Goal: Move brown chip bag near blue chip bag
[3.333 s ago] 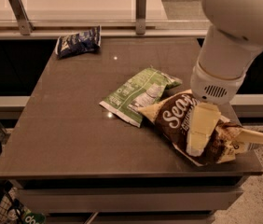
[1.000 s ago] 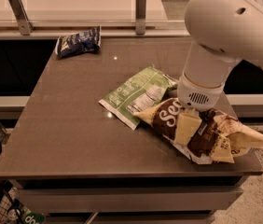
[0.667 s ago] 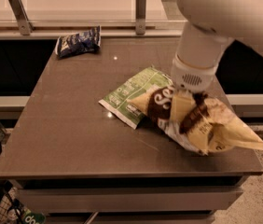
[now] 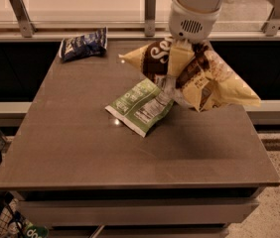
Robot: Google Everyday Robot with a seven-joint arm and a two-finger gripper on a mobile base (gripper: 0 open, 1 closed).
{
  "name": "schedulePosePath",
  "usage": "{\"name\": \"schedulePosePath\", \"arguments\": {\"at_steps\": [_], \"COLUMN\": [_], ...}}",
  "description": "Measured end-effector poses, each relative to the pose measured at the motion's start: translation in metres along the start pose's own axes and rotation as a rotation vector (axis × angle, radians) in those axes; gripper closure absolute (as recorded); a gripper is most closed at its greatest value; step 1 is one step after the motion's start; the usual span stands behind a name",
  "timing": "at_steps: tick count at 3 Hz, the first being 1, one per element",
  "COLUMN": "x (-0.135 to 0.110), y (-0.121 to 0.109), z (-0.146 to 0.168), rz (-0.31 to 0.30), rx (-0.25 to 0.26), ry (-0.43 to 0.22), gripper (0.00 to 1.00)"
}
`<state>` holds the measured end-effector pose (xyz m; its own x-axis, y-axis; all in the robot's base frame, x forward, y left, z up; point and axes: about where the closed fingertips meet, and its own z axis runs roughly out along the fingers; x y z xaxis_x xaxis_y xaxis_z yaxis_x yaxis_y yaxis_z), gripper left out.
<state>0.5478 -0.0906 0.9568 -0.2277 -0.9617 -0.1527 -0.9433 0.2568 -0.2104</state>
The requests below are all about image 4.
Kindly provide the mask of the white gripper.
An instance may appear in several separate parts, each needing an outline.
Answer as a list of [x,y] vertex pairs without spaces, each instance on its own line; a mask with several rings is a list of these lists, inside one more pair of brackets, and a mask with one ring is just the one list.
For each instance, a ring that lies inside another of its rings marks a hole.
[[173,0],[169,17],[169,30],[174,39],[199,43],[207,39],[220,10],[200,12]]

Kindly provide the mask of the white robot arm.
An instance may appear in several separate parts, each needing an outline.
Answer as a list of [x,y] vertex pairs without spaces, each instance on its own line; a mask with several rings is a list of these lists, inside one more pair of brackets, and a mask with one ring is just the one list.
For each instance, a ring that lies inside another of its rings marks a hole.
[[[280,12],[280,0],[268,0]],[[223,0],[172,0],[169,30],[174,39],[199,43],[212,30]]]

